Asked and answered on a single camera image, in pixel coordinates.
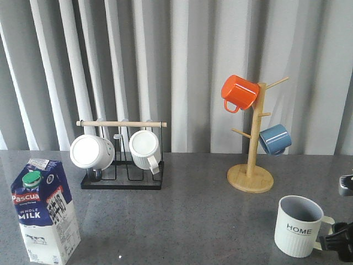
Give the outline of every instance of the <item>blue mug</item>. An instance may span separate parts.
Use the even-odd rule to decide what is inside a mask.
[[[277,124],[260,132],[259,141],[266,154],[279,156],[292,145],[292,139],[282,124]]]

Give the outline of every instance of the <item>ceramic cup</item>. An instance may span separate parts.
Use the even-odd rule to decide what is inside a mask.
[[[236,113],[240,108],[246,110],[254,103],[259,91],[258,84],[251,83],[239,76],[230,76],[222,87],[224,108],[230,113]],[[236,105],[236,109],[230,110],[228,102]]]
[[[135,165],[141,169],[150,169],[152,174],[159,172],[161,150],[157,136],[147,130],[138,131],[130,138],[129,148]]]
[[[259,141],[266,154],[279,156],[292,145],[292,139],[282,124],[277,124],[260,132]]]
[[[81,135],[70,147],[71,161],[80,168],[106,169],[114,159],[112,143],[95,135]]]
[[[321,250],[316,238],[322,222],[335,223],[331,217],[324,216],[321,207],[312,200],[296,195],[285,196],[279,201],[275,243],[291,257],[307,257],[314,248]]]

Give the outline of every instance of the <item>milk carton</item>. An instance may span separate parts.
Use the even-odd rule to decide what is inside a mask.
[[[30,261],[66,264],[81,238],[62,163],[30,159],[11,192]]]

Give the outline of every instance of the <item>pascual logo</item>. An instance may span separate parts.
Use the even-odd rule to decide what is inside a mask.
[[[51,184],[54,180],[54,175],[53,174],[50,174],[47,179],[46,179],[46,184]]]
[[[14,204],[25,203],[30,200],[40,200],[38,193],[12,194]]]
[[[312,229],[302,229],[302,228],[295,227],[295,226],[292,226],[289,224],[287,224],[287,230],[294,232],[298,235],[305,235],[305,236],[311,235],[311,233],[312,233]]]

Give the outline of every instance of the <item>speckled countertop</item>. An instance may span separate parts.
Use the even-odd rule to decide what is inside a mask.
[[[256,164],[275,183],[249,194],[226,177],[246,155],[165,153],[162,190],[82,190],[85,170],[56,151],[0,151],[0,264],[34,264],[9,189],[31,157],[63,162],[82,238],[68,265],[344,264],[329,251],[289,257],[273,236],[278,201],[289,194],[314,200],[336,221],[353,221],[353,197],[338,193],[339,176],[352,172],[351,156],[259,155]]]

